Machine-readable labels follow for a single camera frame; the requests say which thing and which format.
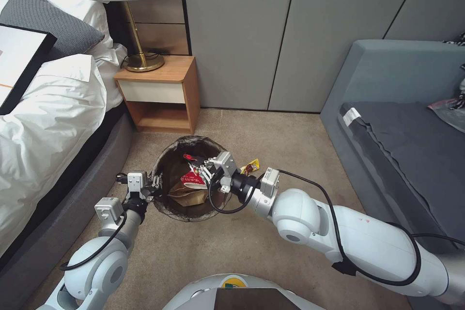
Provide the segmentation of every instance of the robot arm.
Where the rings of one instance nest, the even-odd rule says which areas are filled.
[[[324,253],[336,270],[352,276],[361,274],[403,295],[430,295],[446,304],[464,304],[465,253],[462,250],[454,255],[436,256],[403,229],[347,207],[332,206],[329,197],[328,203],[319,202],[299,189],[288,189],[277,195],[278,170],[268,168],[259,179],[245,176],[238,171],[229,152],[205,161],[194,160],[209,194],[219,182],[221,191],[233,193],[243,204],[234,212],[245,206],[251,208],[272,221],[286,241]],[[95,205],[102,222],[99,237],[73,255],[71,266],[67,267],[70,270],[65,271],[40,310],[102,309],[123,281],[147,202],[157,194],[159,184],[148,183],[145,172],[121,175],[117,181],[128,184],[124,207],[117,198],[103,198]],[[108,245],[96,253],[112,235],[114,238]],[[90,260],[73,268],[86,258]]]
[[[266,170],[258,188],[253,190],[250,177],[237,171],[229,152],[208,159],[200,168],[201,173],[209,172],[209,164],[214,165],[216,173],[222,173],[221,191],[232,192],[240,202],[249,201],[248,207],[271,220],[283,239],[324,253],[336,270],[352,276],[361,274],[403,295],[430,295],[446,304],[464,303],[462,250],[454,255],[436,256],[403,229],[350,208],[331,207],[299,189],[277,195],[280,172],[272,168]],[[207,173],[205,179],[209,182],[212,177]]]
[[[134,248],[139,225],[143,222],[150,196],[157,188],[148,185],[147,173],[121,174],[128,184],[124,204],[118,198],[102,198],[95,211],[102,224],[99,236],[85,243],[71,257],[64,277],[39,310],[103,309],[108,297],[123,281],[128,258]],[[83,265],[74,265],[94,255],[109,239],[108,245]]]

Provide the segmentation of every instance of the lamp stem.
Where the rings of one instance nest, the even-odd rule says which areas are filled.
[[[134,23],[134,17],[132,16],[131,8],[129,7],[129,3],[127,1],[123,1],[124,8],[126,9],[127,16],[129,17],[129,23],[131,23],[132,33],[134,35],[134,39],[136,40],[137,49],[139,50],[139,56],[142,63],[142,66],[147,66],[147,60],[145,58],[144,51],[142,49],[142,45],[140,44],[139,35],[137,34],[137,27],[136,23]]]

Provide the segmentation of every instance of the bed frame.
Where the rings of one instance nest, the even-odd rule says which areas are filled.
[[[105,5],[111,37],[134,51],[119,3]],[[115,124],[100,153],[71,191],[26,238],[0,272],[0,309],[20,309],[94,215],[94,204],[108,194],[131,145],[133,126],[127,113]]]

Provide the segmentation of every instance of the brass lamp base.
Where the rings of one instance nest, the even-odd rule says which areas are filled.
[[[145,72],[158,69],[165,63],[163,56],[159,54],[144,53],[129,55],[123,64],[126,70],[133,72]]]

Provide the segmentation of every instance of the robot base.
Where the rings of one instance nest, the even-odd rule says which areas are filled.
[[[229,289],[229,292],[236,292],[236,290],[233,290],[232,288],[238,288],[237,291],[239,291],[239,288],[247,288],[255,291],[266,291],[267,293],[270,293],[270,290],[272,293],[278,291],[278,296],[285,298],[282,299],[281,302],[288,304],[289,309],[295,309],[296,306],[298,309],[302,310],[323,309],[318,305],[299,297],[291,291],[279,287],[271,281],[243,274],[216,274],[188,284],[177,295],[175,295],[172,300],[169,301],[163,310],[213,310],[219,293],[227,289]],[[263,298],[258,296],[257,302],[258,304],[264,305],[261,299]]]

